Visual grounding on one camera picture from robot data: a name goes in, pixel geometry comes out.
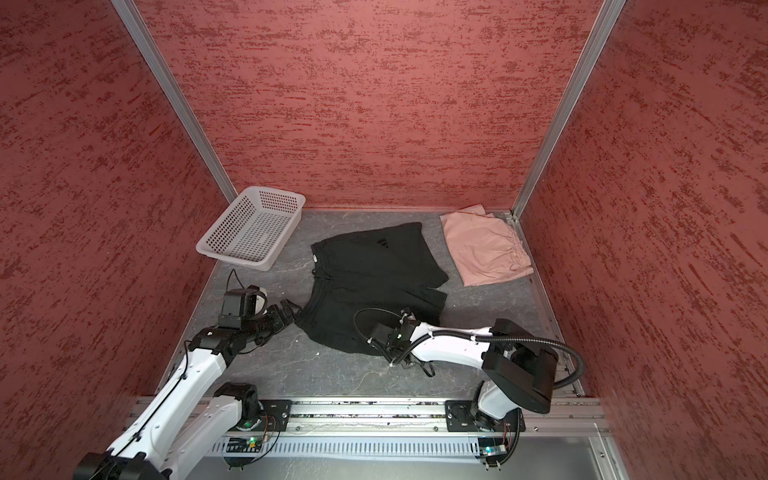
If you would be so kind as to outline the black shorts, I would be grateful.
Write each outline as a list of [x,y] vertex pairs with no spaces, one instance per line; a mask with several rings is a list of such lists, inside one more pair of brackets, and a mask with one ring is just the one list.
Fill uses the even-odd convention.
[[336,235],[311,246],[310,299],[296,325],[314,342],[350,354],[377,356],[366,343],[376,324],[399,324],[400,312],[435,326],[448,275],[429,249],[420,222]]

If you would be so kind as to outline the pink shorts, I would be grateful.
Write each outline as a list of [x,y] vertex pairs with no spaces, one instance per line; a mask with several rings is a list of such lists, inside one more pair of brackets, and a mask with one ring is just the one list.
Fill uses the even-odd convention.
[[510,282],[533,273],[518,234],[482,204],[443,214],[440,221],[465,287]]

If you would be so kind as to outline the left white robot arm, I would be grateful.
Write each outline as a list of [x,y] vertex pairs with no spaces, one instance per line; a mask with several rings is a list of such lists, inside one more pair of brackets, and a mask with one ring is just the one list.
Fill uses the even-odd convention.
[[88,453],[76,479],[184,479],[230,431],[246,435],[266,453],[287,428],[289,401],[260,400],[252,384],[221,385],[199,415],[207,390],[249,344],[265,345],[293,323],[301,308],[283,300],[257,308],[226,307],[218,322],[186,345],[184,359],[149,406],[103,453]]

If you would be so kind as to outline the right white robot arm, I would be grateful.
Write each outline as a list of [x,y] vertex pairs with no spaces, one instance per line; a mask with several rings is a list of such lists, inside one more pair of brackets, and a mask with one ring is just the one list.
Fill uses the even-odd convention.
[[558,352],[567,349],[506,319],[467,330],[437,327],[405,313],[394,323],[360,327],[358,333],[392,365],[443,362],[482,371],[487,380],[479,387],[471,415],[485,424],[518,409],[548,414],[557,388]]

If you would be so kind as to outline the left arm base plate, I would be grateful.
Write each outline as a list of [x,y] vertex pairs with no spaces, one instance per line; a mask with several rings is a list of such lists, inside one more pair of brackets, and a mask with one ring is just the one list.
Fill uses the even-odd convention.
[[291,400],[249,400],[243,404],[235,429],[242,432],[283,432],[287,429]]

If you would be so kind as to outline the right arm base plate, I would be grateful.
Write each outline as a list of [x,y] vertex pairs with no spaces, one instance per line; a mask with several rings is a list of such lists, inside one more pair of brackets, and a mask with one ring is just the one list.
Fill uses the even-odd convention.
[[502,420],[494,419],[481,413],[471,400],[446,400],[444,403],[446,427],[449,432],[494,432],[515,433],[516,425],[520,432],[526,431],[522,410],[515,409]]

